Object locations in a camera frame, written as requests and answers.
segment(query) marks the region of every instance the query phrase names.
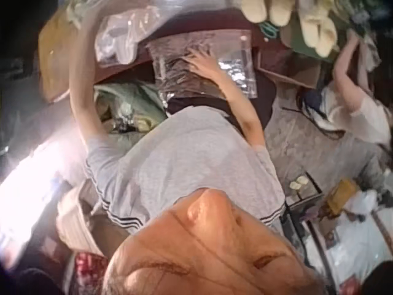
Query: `green fabric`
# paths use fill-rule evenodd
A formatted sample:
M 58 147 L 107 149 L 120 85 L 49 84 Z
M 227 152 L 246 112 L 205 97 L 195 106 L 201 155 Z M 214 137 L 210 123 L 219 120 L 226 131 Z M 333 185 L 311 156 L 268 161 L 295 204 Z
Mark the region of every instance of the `green fabric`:
M 136 81 L 125 84 L 101 84 L 94 88 L 95 97 L 110 102 L 112 111 L 124 116 L 142 117 L 152 128 L 166 119 L 163 103 L 152 84 Z

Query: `box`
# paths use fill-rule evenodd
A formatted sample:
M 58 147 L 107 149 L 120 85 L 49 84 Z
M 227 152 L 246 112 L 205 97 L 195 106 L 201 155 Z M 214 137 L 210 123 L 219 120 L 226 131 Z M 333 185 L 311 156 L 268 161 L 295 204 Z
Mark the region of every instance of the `box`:
M 295 53 L 291 49 L 281 54 L 274 64 L 264 59 L 264 51 L 257 54 L 256 68 L 264 72 L 270 79 L 310 89 L 317 87 L 321 73 L 321 61 Z

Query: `wooden table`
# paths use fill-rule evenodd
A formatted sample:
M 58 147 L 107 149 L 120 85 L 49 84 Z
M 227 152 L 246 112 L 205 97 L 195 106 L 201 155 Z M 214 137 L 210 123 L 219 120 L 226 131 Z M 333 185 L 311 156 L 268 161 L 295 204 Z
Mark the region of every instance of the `wooden table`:
M 180 15 L 168 21 L 147 39 L 138 44 L 137 59 L 130 65 L 97 67 L 96 83 L 107 79 L 136 65 L 151 61 L 146 44 L 154 39 L 203 30 L 239 29 L 252 31 L 252 46 L 267 49 L 274 54 L 286 50 L 279 39 L 265 41 L 259 27 L 250 23 L 238 9 L 193 12 Z M 68 91 L 69 53 L 77 36 L 77 29 L 66 19 L 65 7 L 56 14 L 42 29 L 39 36 L 39 60 L 41 67 L 42 91 L 48 102 L 53 102 Z

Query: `forehead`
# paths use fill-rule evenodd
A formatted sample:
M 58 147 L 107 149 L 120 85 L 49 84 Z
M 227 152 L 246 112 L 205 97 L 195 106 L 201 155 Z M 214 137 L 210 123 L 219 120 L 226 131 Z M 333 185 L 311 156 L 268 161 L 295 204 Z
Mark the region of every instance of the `forehead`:
M 261 294 L 240 277 L 215 281 L 203 275 L 177 275 L 160 269 L 141 269 L 126 278 L 125 289 L 134 295 L 172 294 Z

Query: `tiled floor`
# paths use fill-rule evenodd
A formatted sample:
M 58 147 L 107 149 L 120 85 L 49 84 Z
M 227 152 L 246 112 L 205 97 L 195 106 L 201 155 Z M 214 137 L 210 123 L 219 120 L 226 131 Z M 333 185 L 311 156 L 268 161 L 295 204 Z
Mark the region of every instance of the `tiled floor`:
M 265 130 L 268 149 L 286 195 L 294 194 L 289 183 L 305 170 L 324 192 L 343 177 L 355 178 L 368 163 L 376 167 L 369 174 L 378 173 L 379 147 L 348 133 L 339 141 L 330 140 L 303 115 L 281 109 L 296 109 L 295 92 L 295 88 L 279 87 L 273 117 Z M 378 185 L 380 178 L 370 181 Z

